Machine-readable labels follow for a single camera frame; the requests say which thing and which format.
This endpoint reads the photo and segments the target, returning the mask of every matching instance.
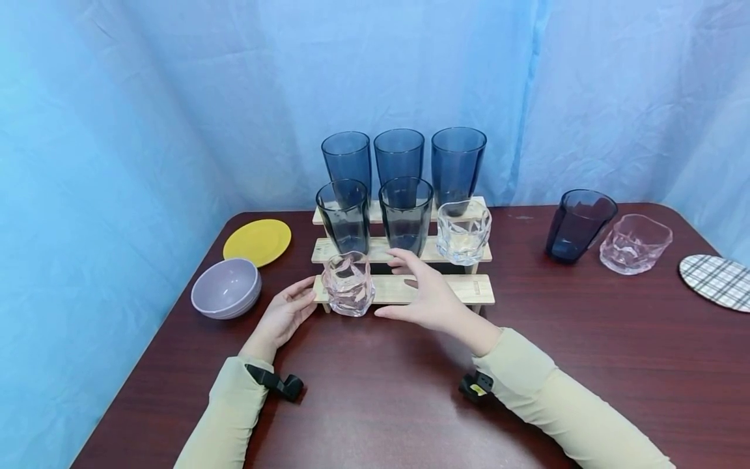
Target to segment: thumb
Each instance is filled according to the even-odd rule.
[[[411,318],[411,308],[409,306],[384,306],[375,310],[375,315],[377,317],[386,317],[388,319],[406,321],[409,323],[414,322]]]
[[[303,309],[305,306],[308,306],[313,302],[315,299],[315,292],[314,291],[308,291],[307,294],[300,296],[299,298],[295,299],[294,301],[290,301],[286,304],[286,309],[289,312],[296,313],[297,311]]]

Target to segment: stacked bowls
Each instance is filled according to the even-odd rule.
[[[198,277],[190,300],[206,317],[233,319],[253,307],[261,285],[260,272],[249,260],[222,260]]]

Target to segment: long sleeve shirt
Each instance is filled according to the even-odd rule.
[[[175,468],[242,468],[267,393],[247,372],[246,362],[273,371],[258,360],[227,359]],[[581,467],[674,467],[624,416],[513,329],[504,329],[493,350],[474,357],[474,363],[492,377],[492,392],[508,409],[551,436]]]

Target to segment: hand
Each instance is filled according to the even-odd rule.
[[[446,332],[484,356],[495,347],[502,331],[490,321],[474,314],[458,299],[443,275],[422,262],[411,251],[390,249],[394,258],[388,262],[396,275],[414,275],[417,298],[406,306],[386,306],[375,315],[418,324],[426,329]]]
[[[286,344],[297,328],[315,311],[315,292],[308,288],[314,281],[315,277],[308,277],[274,296],[239,356],[273,363],[276,350]]]

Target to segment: wooden plank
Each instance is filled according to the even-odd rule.
[[[488,275],[444,275],[443,278],[465,305],[494,305],[495,295]],[[417,296],[417,289],[404,283],[412,275],[373,275],[375,285],[374,305],[408,305]],[[315,277],[316,303],[328,303],[329,296],[323,287],[323,277]]]
[[[370,263],[387,263],[390,259],[393,259],[392,256],[386,254],[388,249],[388,239],[384,236],[374,236],[370,238]],[[338,254],[338,251],[336,250],[333,241],[329,238],[318,238],[318,240],[315,241],[312,262],[313,264],[322,264],[336,254]],[[437,236],[427,237],[427,244],[424,246],[421,259],[426,263],[448,262],[437,251]],[[492,253],[490,252],[490,245],[486,245],[484,247],[484,255],[480,262],[490,261],[492,261]]]
[[[482,205],[486,206],[485,198],[482,196],[475,196],[472,197],[472,200],[475,200]],[[432,216],[430,217],[430,221],[437,221],[437,208],[432,208]],[[383,222],[383,214],[380,211],[380,203],[376,199],[373,199],[372,207],[370,207],[370,223],[374,224],[381,224]],[[320,209],[318,207],[315,207],[315,213],[313,214],[313,224],[323,224],[323,217],[320,214]]]

